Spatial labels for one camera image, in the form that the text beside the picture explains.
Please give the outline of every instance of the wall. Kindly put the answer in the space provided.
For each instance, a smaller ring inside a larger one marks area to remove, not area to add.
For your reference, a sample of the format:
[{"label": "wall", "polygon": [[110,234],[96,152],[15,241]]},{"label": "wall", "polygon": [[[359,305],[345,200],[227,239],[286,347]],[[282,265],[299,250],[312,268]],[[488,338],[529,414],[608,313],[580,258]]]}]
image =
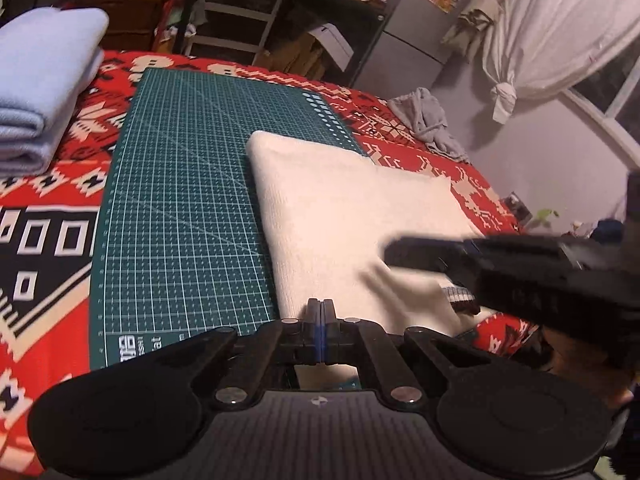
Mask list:
[{"label": "wall", "polygon": [[492,120],[491,84],[480,63],[451,59],[431,91],[451,133],[496,192],[514,191],[532,213],[556,209],[553,232],[610,216],[625,194],[630,162],[569,98],[518,101],[504,126]]}]

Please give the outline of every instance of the refrigerator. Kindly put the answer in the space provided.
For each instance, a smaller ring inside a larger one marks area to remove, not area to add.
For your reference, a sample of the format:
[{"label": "refrigerator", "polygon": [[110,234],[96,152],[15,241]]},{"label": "refrigerator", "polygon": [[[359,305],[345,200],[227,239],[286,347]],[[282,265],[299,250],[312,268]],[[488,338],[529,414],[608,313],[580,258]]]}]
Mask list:
[{"label": "refrigerator", "polygon": [[429,88],[452,54],[441,44],[469,0],[449,12],[429,0],[400,0],[356,77],[354,88],[383,99]]}]

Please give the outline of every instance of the curtain tie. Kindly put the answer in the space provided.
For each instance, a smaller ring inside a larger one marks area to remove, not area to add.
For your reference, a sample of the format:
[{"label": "curtain tie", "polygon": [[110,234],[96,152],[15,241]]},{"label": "curtain tie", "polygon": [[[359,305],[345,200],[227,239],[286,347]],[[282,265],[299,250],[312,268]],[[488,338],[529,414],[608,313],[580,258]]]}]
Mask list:
[{"label": "curtain tie", "polygon": [[505,124],[516,105],[516,89],[510,83],[499,83],[492,88],[491,97],[495,102],[494,121]]}]

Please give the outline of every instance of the red object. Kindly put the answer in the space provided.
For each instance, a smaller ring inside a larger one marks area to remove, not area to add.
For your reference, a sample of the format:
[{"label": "red object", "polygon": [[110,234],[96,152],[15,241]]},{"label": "red object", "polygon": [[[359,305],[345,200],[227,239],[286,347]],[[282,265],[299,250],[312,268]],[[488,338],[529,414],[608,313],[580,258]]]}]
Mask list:
[{"label": "red object", "polygon": [[[29,406],[54,384],[89,371],[92,233],[111,153],[137,82],[150,66],[252,78],[316,91],[350,127],[376,164],[447,175],[463,211],[482,232],[515,231],[515,219],[476,168],[428,152],[399,123],[385,101],[369,94],[211,59],[105,52],[97,78],[78,99],[49,172],[0,179],[1,468],[28,475],[42,470],[27,437]],[[69,247],[63,233],[74,228],[82,232],[84,226],[84,249],[77,241],[80,234],[73,237],[75,241]],[[13,311],[6,310],[9,305]],[[478,348],[508,355],[520,347],[530,330],[529,323],[496,314],[467,339]]]},{"label": "red object", "polygon": [[160,21],[158,22],[158,28],[156,28],[156,36],[154,37],[154,42],[151,46],[151,50],[153,52],[158,50],[160,40],[162,39],[162,33],[166,28],[166,22],[169,20],[171,10],[174,8],[175,2],[176,0],[166,0],[164,4],[162,4],[162,16],[160,17]]}]

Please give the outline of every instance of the cutting mat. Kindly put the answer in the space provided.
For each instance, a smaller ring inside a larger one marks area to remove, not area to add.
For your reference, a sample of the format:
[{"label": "cutting mat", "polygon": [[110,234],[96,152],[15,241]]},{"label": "cutting mat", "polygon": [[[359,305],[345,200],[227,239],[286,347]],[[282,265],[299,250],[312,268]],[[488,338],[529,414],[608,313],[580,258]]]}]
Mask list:
[{"label": "cutting mat", "polygon": [[114,152],[90,294],[91,368],[277,317],[244,146],[255,130],[361,153],[318,94],[148,69]]}]

